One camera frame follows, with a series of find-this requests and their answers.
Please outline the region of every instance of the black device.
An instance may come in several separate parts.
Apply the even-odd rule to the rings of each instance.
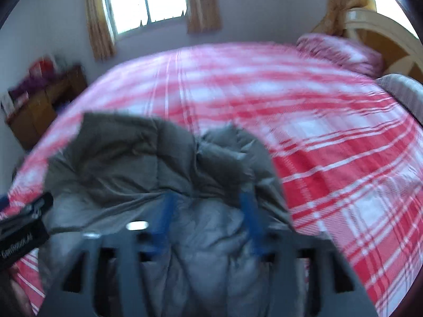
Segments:
[[[0,238],[2,244],[9,245],[6,249],[29,232],[39,236],[36,243],[13,251],[2,266],[30,251],[30,244],[39,246],[42,240],[48,239],[41,217],[52,203],[50,197],[39,198],[25,208],[22,215],[12,218],[12,222],[0,223],[0,230],[4,225],[14,225],[13,228],[8,226]],[[154,261],[169,246],[166,235],[176,200],[175,194],[167,194],[153,214],[157,218],[149,217],[148,222],[142,222],[141,228],[126,227],[113,235],[86,234],[54,280],[38,317],[110,316],[106,281],[111,259],[116,262],[121,315],[153,316],[138,264],[139,261]],[[310,263],[306,317],[377,317],[359,278],[331,239],[301,235],[293,230],[270,230],[259,219],[252,193],[241,193],[240,203],[254,252],[262,261],[272,263],[268,317],[298,316],[298,258],[307,258]]]

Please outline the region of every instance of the blue object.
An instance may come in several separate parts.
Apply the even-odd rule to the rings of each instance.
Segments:
[[[7,195],[0,197],[0,212],[9,206],[9,198]]]

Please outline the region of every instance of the bed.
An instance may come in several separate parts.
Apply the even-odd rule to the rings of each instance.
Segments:
[[[418,40],[409,39],[411,48],[398,44],[396,37],[408,35],[387,33],[394,21],[382,17],[371,27],[366,11],[350,13],[347,36],[390,63],[392,51],[380,39],[371,43],[372,32],[381,35],[410,57],[388,68],[422,81]],[[120,64],[75,100],[29,154],[6,215],[42,192],[47,158],[78,133],[83,113],[104,110],[160,116],[195,134],[232,121],[256,135],[273,158],[295,228],[331,234],[379,316],[392,314],[417,277],[423,129],[373,79],[274,43],[201,45]],[[37,264],[33,251],[15,274],[35,313],[44,298]]]

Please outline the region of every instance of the headboard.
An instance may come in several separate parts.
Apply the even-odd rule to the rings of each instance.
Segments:
[[[371,10],[353,8],[346,13],[344,37],[382,54],[384,75],[403,74],[423,83],[423,45],[396,21]]]

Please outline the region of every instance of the mattress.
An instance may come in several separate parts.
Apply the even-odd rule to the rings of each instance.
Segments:
[[[170,119],[193,133],[232,122],[269,150],[299,232],[327,232],[379,316],[406,295],[423,260],[423,131],[372,79],[273,43],[202,45],[118,65],[75,100],[29,154],[9,192],[17,213],[43,189],[47,158],[85,111]],[[17,282],[38,311],[36,251]]]

